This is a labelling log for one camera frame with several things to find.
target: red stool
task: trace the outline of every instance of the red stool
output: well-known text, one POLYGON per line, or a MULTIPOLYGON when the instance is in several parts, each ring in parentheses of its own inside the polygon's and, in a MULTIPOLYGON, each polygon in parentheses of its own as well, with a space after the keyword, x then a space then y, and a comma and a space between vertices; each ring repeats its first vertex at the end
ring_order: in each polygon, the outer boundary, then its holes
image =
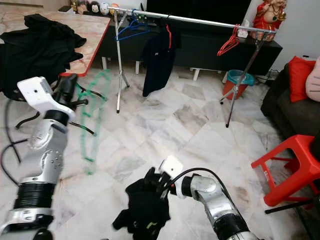
POLYGON ((253 169, 261 165, 267 179, 270 187, 270 192, 264 196, 264 202, 267 205, 273 207, 282 201, 302 202, 308 200, 308 197, 291 196, 308 184, 316 195, 320 193, 313 183, 314 180, 320 179, 320 162, 309 151, 309 145, 314 138, 314 136, 307 135, 292 136, 251 164, 253 169), (275 157, 286 149, 293 150, 296 158, 275 157), (266 165, 270 159, 288 161, 284 167, 290 169, 293 175, 276 185, 270 169, 266 165))

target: marble floor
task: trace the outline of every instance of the marble floor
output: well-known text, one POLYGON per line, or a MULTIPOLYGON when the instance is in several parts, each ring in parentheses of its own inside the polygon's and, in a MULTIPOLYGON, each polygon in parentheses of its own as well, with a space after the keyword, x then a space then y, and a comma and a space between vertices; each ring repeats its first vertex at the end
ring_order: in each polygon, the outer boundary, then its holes
MULTIPOLYGON (((266 85, 259 84, 245 90, 235 103, 230 127, 225 128, 230 100, 219 104, 224 87, 222 74, 201 71, 198 81, 193 81, 191 71, 175 67, 166 87, 144 98, 145 71, 141 69, 140 74, 134 74, 134 67, 133 62, 124 65, 130 88, 123 86, 120 114, 116 114, 117 63, 108 62, 111 85, 109 100, 104 106, 93 175, 85 173, 88 163, 81 157, 81 130, 69 127, 64 169, 53 200, 55 219, 50 226, 57 240, 132 239, 126 229, 114 231, 111 226, 119 212, 127 208, 125 188, 143 178, 150 167, 158 167, 171 154, 183 162, 184 169, 204 167, 215 171, 224 181, 249 229, 259 238, 307 239, 294 210, 264 214, 268 206, 263 196, 268 188, 262 171, 250 167, 251 162, 282 141, 260 111, 268 90, 266 85)), ((101 63, 96 59, 88 75, 79 82, 87 86, 100 71, 101 63)), ((1 93, 1 116, 5 102, 1 93)), ((36 120, 26 123, 20 130, 15 130, 14 125, 34 112, 25 103, 12 104, 9 116, 14 140, 30 134, 36 120)), ((3 125, 1 119, 1 148, 8 143, 3 125)), ((18 149, 23 155, 26 144, 22 143, 18 149)), ((19 167, 12 152, 6 154, 5 163, 18 177, 19 167)), ((1 172, 0 220, 12 207, 16 191, 17 188, 1 172)), ((171 220, 161 230, 159 240, 217 239, 201 203, 170 195, 169 207, 171 220)))

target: metal clothes rack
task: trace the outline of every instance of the metal clothes rack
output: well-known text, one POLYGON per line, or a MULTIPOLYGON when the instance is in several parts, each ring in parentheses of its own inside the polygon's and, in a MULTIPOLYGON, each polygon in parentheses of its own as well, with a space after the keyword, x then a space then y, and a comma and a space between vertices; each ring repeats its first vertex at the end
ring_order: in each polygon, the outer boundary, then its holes
MULTIPOLYGON (((125 84, 127 87, 129 87, 129 83, 126 79, 126 76, 124 74, 124 70, 122 68, 122 63, 121 63, 121 52, 120 52, 120 43, 119 43, 119 28, 123 24, 124 20, 126 19, 127 15, 132 15, 133 13, 135 14, 140 14, 144 15, 147 17, 152 17, 152 18, 164 18, 164 19, 172 19, 176 21, 182 21, 182 22, 189 22, 189 23, 196 23, 196 24, 204 24, 204 25, 211 25, 211 26, 218 26, 218 27, 224 27, 224 28, 234 28, 236 25, 233 24, 228 24, 228 23, 221 23, 221 22, 216 22, 216 21, 208 21, 208 20, 201 20, 201 19, 195 19, 195 18, 189 18, 189 17, 182 17, 182 16, 174 16, 170 14, 161 14, 161 13, 155 13, 155 12, 149 12, 149 11, 141 11, 141 10, 135 10, 135 9, 126 9, 126 8, 119 8, 119 7, 107 7, 109 10, 114 10, 114 23, 115 23, 115 38, 116 38, 116 48, 117 48, 117 54, 118 54, 118 62, 119 62, 119 89, 118 89, 118 96, 117 96, 117 106, 116 106, 116 112, 120 112, 120 99, 121 99, 121 88, 122 88, 122 80, 124 80, 125 84), (118 23, 118 14, 119 12, 124 13, 123 17, 121 18, 120 22, 118 23)), ((256 40, 255 41, 255 51, 249 60, 245 70, 243 71, 242 76, 240 77, 239 81, 237 84, 226 94, 220 99, 220 104, 223 104, 223 100, 229 96, 230 94, 233 93, 232 101, 231 101, 231 107, 230 107, 230 113, 229 117, 227 120, 227 123, 225 124, 225 127, 228 128, 231 120, 231 115, 234 109, 234 104, 236 100, 236 96, 239 91, 239 86, 241 85, 242 81, 245 79, 246 74, 248 73, 251 65, 255 61, 261 47, 263 46, 267 36, 269 34, 275 34, 276 31, 272 30, 267 30, 267 29, 259 29, 259 28, 254 28, 254 27, 245 27, 245 26, 238 26, 238 29, 246 30, 246 31, 252 31, 252 32, 260 32, 263 33, 262 39, 261 40, 256 40)))

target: black jacket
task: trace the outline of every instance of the black jacket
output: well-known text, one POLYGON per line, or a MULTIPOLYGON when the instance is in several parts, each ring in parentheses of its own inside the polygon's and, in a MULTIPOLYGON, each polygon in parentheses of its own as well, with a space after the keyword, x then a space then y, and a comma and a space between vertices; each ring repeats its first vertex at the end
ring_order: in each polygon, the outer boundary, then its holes
POLYGON ((24 17, 27 29, 5 32, 1 49, 0 91, 19 100, 17 82, 45 77, 49 84, 70 68, 70 62, 83 58, 75 48, 87 41, 65 24, 39 14, 24 17))
POLYGON ((168 25, 157 36, 151 38, 142 51, 141 58, 146 68, 143 86, 144 97, 166 86, 176 58, 176 48, 180 47, 181 37, 168 25))

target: bucket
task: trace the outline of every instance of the bucket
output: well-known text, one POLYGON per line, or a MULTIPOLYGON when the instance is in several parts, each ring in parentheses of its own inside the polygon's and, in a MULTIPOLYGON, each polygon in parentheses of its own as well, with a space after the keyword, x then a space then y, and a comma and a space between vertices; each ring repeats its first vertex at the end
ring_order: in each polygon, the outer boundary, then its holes
MULTIPOLYGON (((235 85, 237 85, 237 82, 240 80, 240 77, 242 76, 243 73, 244 72, 240 70, 230 70, 227 73, 226 84, 224 85, 224 89, 222 91, 223 95, 227 94, 235 85)), ((244 80, 242 80, 242 83, 239 86, 239 91, 235 99, 238 99, 242 95, 242 93, 246 90, 248 85, 253 86, 254 83, 255 83, 254 77, 247 73, 245 75, 244 80)), ((233 96, 234 94, 231 93, 226 98, 229 100, 232 100, 233 96)))

